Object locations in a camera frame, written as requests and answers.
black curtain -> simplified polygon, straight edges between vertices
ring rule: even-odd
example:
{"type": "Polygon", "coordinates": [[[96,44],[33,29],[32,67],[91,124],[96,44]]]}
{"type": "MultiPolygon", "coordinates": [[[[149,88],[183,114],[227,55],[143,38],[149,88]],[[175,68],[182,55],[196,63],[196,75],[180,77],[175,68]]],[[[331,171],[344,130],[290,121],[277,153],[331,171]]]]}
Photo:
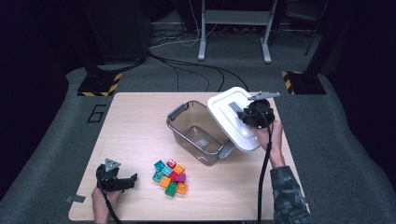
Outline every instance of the black curtain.
{"type": "MultiPolygon", "coordinates": [[[[66,1],[81,21],[92,57],[101,56],[78,1],[66,1]]],[[[73,50],[60,1],[0,3],[0,198],[34,153],[67,94],[65,75],[82,67],[73,50]]]]}
{"type": "Polygon", "coordinates": [[[350,130],[396,189],[396,41],[392,1],[330,0],[323,38],[305,72],[327,75],[350,130]]]}

hand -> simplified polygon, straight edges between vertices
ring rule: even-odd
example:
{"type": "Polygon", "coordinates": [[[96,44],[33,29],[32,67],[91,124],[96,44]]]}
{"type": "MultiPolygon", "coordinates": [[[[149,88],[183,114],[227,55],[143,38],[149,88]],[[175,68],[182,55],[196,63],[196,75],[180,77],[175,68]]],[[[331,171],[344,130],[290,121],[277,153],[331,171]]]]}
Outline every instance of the hand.
{"type": "MultiPolygon", "coordinates": [[[[253,131],[259,138],[259,142],[262,148],[264,148],[264,150],[267,149],[267,145],[269,142],[268,130],[258,129],[256,127],[250,127],[250,130],[253,131]]],[[[270,124],[270,130],[272,130],[272,149],[270,154],[270,162],[273,168],[285,166],[285,158],[282,154],[282,123],[279,120],[275,120],[272,124],[270,124]]]]}
{"type": "MultiPolygon", "coordinates": [[[[112,191],[107,193],[107,199],[114,208],[117,204],[121,191],[112,191]]],[[[92,192],[92,209],[94,223],[107,224],[110,212],[106,206],[105,198],[99,188],[95,188],[92,192]]]]}

white lid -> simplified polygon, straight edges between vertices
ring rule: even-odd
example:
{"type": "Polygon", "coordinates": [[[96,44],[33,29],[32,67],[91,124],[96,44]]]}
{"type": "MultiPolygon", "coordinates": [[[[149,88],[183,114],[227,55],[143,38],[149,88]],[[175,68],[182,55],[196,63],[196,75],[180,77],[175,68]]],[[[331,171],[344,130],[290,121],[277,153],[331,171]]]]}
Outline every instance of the white lid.
{"type": "Polygon", "coordinates": [[[231,141],[242,151],[252,151],[260,146],[256,134],[236,114],[251,103],[250,95],[239,87],[233,87],[207,101],[207,109],[231,141]]]}

camouflage sleeve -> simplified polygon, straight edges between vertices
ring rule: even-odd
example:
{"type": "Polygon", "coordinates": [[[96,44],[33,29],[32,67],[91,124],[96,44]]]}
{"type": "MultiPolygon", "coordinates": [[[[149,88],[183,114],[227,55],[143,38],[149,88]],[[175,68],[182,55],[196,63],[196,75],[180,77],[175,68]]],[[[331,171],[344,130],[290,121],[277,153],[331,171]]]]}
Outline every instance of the camouflage sleeve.
{"type": "Polygon", "coordinates": [[[308,213],[300,185],[289,166],[271,170],[274,193],[274,222],[276,224],[313,223],[308,213]]]}

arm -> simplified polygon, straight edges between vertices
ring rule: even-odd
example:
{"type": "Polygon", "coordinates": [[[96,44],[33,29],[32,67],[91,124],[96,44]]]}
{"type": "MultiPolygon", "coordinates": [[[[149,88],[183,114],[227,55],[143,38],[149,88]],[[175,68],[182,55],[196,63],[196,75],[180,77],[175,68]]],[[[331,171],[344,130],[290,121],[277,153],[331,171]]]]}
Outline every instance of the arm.
{"type": "MultiPolygon", "coordinates": [[[[120,190],[107,193],[107,198],[113,208],[116,206],[120,194],[120,190]]],[[[95,188],[92,192],[92,209],[94,223],[107,224],[110,217],[110,212],[108,211],[105,198],[103,197],[103,194],[99,188],[95,188]]]]}
{"type": "MultiPolygon", "coordinates": [[[[312,223],[308,213],[300,185],[297,183],[291,169],[285,163],[282,154],[282,123],[275,120],[272,124],[272,149],[270,162],[271,181],[274,194],[274,222],[275,223],[312,223]]],[[[268,130],[252,127],[261,146],[266,148],[269,142],[268,130]]]]}

